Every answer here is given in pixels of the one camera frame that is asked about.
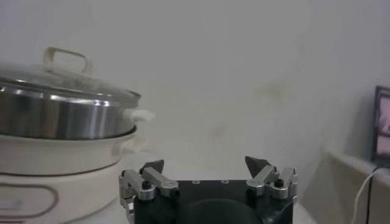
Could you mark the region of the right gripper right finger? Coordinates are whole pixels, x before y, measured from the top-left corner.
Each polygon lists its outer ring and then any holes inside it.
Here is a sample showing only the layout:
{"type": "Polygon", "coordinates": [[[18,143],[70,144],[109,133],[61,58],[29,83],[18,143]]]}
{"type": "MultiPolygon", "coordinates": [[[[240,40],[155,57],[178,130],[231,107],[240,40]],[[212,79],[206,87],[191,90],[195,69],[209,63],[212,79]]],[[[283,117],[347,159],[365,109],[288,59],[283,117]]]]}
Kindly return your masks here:
{"type": "Polygon", "coordinates": [[[279,171],[265,159],[245,156],[251,179],[246,181],[249,189],[259,197],[265,193],[276,200],[297,199],[298,174],[295,168],[285,167],[279,171]]]}

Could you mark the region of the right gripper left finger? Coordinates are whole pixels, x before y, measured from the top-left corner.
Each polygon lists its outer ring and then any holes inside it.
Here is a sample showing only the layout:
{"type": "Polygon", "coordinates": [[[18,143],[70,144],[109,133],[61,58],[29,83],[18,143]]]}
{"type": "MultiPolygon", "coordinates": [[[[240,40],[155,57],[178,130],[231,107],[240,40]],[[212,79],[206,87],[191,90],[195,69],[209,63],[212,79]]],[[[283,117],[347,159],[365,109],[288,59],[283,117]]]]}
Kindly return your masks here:
{"type": "Polygon", "coordinates": [[[138,171],[123,170],[119,176],[120,198],[129,201],[137,197],[142,201],[153,200],[157,193],[163,197],[174,197],[179,191],[179,182],[162,174],[164,160],[144,164],[138,171]]]}

